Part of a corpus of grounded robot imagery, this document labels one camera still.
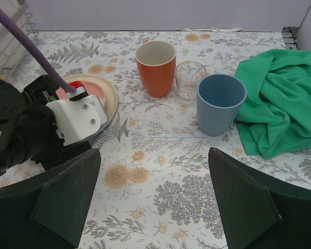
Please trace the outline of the clear plastic glass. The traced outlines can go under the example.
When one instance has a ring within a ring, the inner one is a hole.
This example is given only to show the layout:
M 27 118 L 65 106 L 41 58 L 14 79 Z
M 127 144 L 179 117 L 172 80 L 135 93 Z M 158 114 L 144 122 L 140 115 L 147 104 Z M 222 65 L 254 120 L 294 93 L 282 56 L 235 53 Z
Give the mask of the clear plastic glass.
M 199 62 L 186 61 L 178 64 L 175 68 L 175 82 L 179 98 L 191 104 L 197 98 L 197 86 L 206 76 L 204 65 Z

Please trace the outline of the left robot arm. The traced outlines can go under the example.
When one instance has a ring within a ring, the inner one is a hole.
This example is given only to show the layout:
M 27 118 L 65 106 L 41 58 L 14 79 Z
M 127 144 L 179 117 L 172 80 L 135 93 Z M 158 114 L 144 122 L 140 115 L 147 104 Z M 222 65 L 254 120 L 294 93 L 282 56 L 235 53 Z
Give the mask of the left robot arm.
M 54 113 L 46 106 L 58 99 L 58 88 L 48 75 L 23 91 L 0 79 L 0 176 L 28 160 L 50 170 L 91 149 L 88 141 L 65 146 L 58 136 Z

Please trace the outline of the beige pink rimmed plate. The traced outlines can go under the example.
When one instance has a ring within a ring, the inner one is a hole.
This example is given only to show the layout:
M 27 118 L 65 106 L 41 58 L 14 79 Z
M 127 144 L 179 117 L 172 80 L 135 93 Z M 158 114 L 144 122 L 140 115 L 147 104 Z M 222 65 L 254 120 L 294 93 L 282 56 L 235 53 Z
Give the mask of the beige pink rimmed plate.
M 112 122 L 118 109 L 118 93 L 113 84 L 102 76 L 90 74 L 75 74 L 63 77 L 63 79 L 67 83 L 80 81 L 84 84 L 88 94 L 96 95 L 99 98 L 108 117 L 108 122 L 101 126 L 100 133 L 102 133 Z

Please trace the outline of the light blue cup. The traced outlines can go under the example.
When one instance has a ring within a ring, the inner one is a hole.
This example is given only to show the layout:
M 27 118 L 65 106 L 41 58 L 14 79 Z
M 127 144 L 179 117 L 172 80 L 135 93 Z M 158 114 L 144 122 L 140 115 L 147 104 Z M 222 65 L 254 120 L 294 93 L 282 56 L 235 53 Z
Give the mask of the light blue cup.
M 222 135 L 233 123 L 247 96 L 245 85 L 226 74 L 204 77 L 197 87 L 197 122 L 208 136 Z

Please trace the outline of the orange mug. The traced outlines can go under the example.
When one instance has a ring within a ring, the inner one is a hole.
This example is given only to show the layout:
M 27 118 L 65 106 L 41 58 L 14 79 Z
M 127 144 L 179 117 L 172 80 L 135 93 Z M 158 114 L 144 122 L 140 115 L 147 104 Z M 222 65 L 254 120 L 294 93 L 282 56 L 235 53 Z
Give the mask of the orange mug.
M 174 82 L 176 50 L 166 41 L 141 44 L 135 53 L 137 69 L 146 92 L 154 98 L 167 96 Z

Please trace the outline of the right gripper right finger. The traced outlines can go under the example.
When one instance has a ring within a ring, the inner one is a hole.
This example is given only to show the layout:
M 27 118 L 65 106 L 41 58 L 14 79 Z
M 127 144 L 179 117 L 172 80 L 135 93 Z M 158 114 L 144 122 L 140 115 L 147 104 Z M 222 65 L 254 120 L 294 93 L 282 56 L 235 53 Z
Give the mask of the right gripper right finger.
M 217 148 L 208 164 L 228 248 L 311 248 L 311 190 Z

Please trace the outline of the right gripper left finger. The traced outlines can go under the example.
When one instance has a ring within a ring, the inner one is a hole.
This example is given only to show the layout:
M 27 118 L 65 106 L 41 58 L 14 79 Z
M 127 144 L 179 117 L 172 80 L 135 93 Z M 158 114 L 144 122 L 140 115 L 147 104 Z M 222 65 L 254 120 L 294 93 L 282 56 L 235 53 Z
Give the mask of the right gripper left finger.
M 90 149 L 0 188 L 0 248 L 78 248 L 100 166 Z

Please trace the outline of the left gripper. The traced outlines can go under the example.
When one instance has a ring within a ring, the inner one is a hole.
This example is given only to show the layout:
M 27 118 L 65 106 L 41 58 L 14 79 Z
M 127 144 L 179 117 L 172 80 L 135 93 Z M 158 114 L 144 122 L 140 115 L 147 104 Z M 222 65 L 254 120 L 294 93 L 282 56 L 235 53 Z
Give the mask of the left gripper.
M 59 86 L 48 75 L 41 75 L 22 92 L 25 101 L 22 131 L 31 149 L 28 155 L 45 170 L 57 167 L 91 149 L 88 141 L 65 146 L 64 139 L 58 136 L 54 114 L 46 104 L 64 100 L 58 95 L 59 90 Z

